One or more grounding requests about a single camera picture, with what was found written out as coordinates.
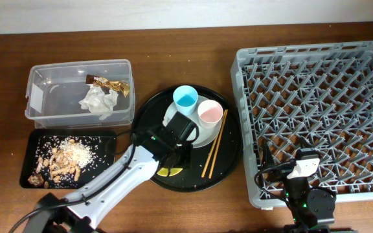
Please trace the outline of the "blue plastic cup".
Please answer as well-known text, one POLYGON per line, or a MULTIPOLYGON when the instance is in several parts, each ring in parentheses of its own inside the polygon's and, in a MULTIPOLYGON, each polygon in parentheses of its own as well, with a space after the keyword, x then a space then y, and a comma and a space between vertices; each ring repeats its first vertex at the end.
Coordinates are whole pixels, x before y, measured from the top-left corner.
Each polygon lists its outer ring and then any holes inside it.
POLYGON ((176 109, 184 114, 191 115, 198 102, 198 92, 189 85, 181 85, 173 93, 173 101, 176 109))

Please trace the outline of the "white napkin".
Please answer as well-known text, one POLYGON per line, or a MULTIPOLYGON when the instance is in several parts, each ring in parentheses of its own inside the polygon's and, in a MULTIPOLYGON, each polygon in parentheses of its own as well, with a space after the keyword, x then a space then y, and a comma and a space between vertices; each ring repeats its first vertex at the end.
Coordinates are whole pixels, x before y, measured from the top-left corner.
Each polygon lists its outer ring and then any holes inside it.
POLYGON ((99 120, 105 120, 111 116, 110 111, 117 105, 118 97, 119 94, 112 89, 106 94, 100 86, 89 84, 89 90, 79 104, 81 109, 89 110, 91 113, 103 113, 99 120))

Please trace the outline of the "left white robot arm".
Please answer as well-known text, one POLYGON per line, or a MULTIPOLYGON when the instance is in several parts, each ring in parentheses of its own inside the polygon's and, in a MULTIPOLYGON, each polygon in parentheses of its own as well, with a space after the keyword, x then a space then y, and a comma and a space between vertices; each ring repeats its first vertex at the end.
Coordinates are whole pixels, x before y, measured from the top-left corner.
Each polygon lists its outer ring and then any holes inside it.
POLYGON ((160 168, 188 165, 195 129, 157 126, 134 129, 123 156, 83 187, 58 199, 47 194, 35 210, 19 220, 25 232, 98 232, 105 216, 134 188, 160 168))

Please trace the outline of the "food scraps pile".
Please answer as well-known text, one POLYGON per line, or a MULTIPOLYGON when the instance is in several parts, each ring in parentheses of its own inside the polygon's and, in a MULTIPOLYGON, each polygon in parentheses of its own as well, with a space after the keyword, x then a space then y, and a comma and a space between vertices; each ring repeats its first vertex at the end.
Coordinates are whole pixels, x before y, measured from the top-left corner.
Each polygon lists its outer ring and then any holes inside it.
POLYGON ((76 188, 82 174, 96 158, 96 153, 86 142, 80 138, 58 136, 39 139, 28 183, 36 188, 76 188))

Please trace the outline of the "yellow bowl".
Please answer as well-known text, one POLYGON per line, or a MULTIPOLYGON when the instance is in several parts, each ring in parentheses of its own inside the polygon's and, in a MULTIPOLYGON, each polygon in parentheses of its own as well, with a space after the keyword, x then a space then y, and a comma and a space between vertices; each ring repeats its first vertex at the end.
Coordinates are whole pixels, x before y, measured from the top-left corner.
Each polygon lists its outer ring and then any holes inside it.
POLYGON ((161 168, 160 170, 157 171, 157 175, 161 177, 171 177, 171 176, 177 175, 181 171, 183 171, 182 168, 171 168, 171 169, 161 168))

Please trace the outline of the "gold snack wrapper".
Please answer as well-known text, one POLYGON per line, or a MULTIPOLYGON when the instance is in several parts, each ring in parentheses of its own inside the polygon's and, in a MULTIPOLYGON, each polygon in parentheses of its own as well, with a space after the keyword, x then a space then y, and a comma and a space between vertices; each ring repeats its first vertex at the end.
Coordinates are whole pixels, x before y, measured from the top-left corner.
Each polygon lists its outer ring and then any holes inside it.
POLYGON ((99 87, 107 87, 116 92, 121 92, 125 97, 130 93, 130 85, 124 81, 109 81, 107 78, 95 75, 86 75, 86 84, 92 84, 99 87))

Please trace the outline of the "pink plastic cup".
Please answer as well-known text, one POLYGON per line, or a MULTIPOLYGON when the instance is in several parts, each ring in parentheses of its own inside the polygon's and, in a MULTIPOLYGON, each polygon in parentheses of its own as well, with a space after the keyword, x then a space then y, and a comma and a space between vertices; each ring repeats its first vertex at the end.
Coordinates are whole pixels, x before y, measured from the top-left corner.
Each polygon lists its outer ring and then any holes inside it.
POLYGON ((223 107, 215 100, 204 100, 198 106, 198 117, 203 128, 213 128, 223 117, 223 107))

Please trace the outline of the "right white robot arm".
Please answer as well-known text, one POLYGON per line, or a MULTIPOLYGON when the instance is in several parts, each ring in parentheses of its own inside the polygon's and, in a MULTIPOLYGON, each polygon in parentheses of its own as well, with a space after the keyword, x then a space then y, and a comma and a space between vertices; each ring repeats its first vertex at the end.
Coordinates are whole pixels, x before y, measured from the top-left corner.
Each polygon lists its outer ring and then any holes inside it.
POLYGON ((276 164, 267 144, 262 150, 262 167, 254 176, 256 184, 267 175, 269 182, 284 185, 284 202, 293 216, 293 223, 285 225, 283 231, 290 233, 329 232, 334 222, 336 193, 320 186, 310 186, 308 178, 318 168, 321 155, 305 142, 296 151, 296 156, 286 162, 276 164))

